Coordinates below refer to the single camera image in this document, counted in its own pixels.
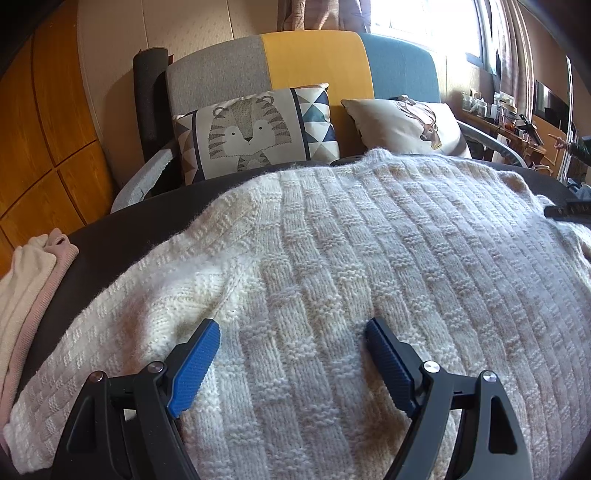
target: silver bolt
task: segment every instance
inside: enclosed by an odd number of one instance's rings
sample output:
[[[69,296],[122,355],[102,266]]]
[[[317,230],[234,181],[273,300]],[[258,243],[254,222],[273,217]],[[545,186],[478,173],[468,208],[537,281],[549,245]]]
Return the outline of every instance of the silver bolt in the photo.
[[[105,372],[101,372],[100,370],[97,370],[96,372],[92,372],[88,376],[88,380],[90,380],[93,383],[98,383],[101,380],[103,380],[104,377],[105,377]]]
[[[485,382],[493,383],[496,382],[497,376],[496,373],[487,370],[482,374],[482,378],[484,378]]]
[[[423,368],[430,374],[436,374],[437,372],[439,372],[439,369],[441,367],[437,362],[434,362],[433,360],[428,360],[425,363],[423,363]]]
[[[159,374],[164,369],[162,362],[152,362],[148,364],[148,372],[151,374]]]

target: tiger ear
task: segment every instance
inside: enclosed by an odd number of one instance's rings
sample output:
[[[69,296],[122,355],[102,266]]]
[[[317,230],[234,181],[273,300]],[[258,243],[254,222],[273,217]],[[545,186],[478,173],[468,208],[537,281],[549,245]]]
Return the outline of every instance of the tiger ear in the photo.
[[[228,109],[226,107],[217,106],[213,109],[213,116],[216,118],[221,116],[223,118],[223,115],[221,115],[221,112],[227,112],[227,111],[228,111]]]
[[[262,96],[259,98],[259,100],[264,100],[266,102],[269,102],[272,105],[273,105],[273,101],[275,101],[275,99],[271,95]]]

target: pillow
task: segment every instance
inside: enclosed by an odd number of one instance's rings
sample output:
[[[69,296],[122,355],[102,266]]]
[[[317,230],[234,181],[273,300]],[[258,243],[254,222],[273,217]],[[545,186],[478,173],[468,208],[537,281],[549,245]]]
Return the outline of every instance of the pillow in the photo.
[[[472,158],[456,117],[445,103],[398,100],[342,100],[363,144],[392,153]]]
[[[185,184],[290,161],[338,160],[328,86],[273,90],[175,116]]]

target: cartoon tiger print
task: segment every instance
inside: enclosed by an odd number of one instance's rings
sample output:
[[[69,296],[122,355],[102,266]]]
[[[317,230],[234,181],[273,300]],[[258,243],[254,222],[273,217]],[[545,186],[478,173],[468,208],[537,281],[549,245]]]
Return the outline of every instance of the cartoon tiger print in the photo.
[[[208,138],[209,157],[238,156],[238,171],[270,165],[262,151],[291,142],[287,124],[273,101],[272,96],[265,95],[215,107]]]

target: yellow backrest panel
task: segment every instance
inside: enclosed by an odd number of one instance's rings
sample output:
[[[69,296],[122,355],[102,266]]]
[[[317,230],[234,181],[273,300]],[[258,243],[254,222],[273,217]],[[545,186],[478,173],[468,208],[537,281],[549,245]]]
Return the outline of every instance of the yellow backrest panel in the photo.
[[[374,98],[369,62],[357,33],[333,30],[276,32],[261,35],[271,87],[295,88],[329,84],[330,121],[335,126],[340,156],[364,152],[342,99]]]

